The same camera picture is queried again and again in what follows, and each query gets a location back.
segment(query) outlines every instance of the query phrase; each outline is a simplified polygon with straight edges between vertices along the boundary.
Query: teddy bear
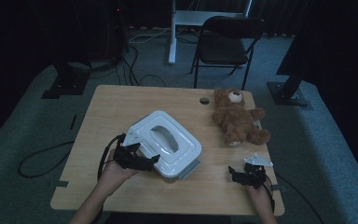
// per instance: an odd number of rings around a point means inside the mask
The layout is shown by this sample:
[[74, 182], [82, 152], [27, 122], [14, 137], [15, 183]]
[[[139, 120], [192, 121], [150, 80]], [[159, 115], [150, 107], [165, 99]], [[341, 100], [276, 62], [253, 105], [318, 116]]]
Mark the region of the teddy bear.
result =
[[243, 94], [235, 88], [215, 89], [213, 96], [216, 109], [212, 120], [221, 127], [227, 145], [235, 147], [245, 140], [262, 145], [269, 140], [269, 131], [254, 124], [264, 118], [263, 108], [246, 110]]

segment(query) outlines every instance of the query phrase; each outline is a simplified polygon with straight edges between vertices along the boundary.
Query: hole in table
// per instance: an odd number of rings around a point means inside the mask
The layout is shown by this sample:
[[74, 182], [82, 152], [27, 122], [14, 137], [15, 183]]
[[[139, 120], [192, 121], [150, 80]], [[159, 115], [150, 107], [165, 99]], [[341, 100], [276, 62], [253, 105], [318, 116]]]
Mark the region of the hole in table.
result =
[[209, 104], [209, 99], [207, 97], [201, 97], [200, 98], [200, 103], [202, 105], [208, 105]]

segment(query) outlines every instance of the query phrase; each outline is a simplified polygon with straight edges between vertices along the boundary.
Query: table leg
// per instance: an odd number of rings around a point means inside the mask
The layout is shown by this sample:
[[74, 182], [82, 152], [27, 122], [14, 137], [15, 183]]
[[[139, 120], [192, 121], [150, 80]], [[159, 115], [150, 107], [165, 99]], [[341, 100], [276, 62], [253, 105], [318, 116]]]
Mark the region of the table leg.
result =
[[169, 64], [175, 64], [176, 57], [176, 1], [172, 0], [172, 18], [171, 18], [171, 45], [170, 45], [170, 58], [168, 59]]
[[246, 1], [245, 10], [243, 11], [243, 16], [245, 17], [249, 16], [249, 11], [251, 10], [252, 1], [253, 0]]

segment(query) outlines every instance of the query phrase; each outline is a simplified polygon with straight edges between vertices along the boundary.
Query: white plastic container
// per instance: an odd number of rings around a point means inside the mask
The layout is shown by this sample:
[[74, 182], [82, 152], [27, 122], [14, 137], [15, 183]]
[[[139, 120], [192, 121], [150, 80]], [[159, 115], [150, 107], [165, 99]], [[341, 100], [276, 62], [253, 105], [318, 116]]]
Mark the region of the white plastic container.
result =
[[200, 142], [164, 111], [155, 111], [132, 125], [124, 146], [141, 143], [147, 157], [160, 155], [155, 168], [167, 178], [186, 178], [200, 164]]

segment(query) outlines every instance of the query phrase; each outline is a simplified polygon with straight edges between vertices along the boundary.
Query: white desk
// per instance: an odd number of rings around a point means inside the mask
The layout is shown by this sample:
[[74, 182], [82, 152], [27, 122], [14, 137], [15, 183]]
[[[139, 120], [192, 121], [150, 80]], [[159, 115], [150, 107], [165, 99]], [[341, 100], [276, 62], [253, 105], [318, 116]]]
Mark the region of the white desk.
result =
[[212, 12], [212, 11], [186, 11], [176, 10], [176, 0], [172, 0], [172, 34], [170, 46], [169, 64], [175, 64], [176, 58], [176, 25], [197, 25], [202, 24], [213, 16], [227, 17], [247, 17], [252, 4], [252, 0], [248, 0], [245, 10], [242, 13], [234, 12]]

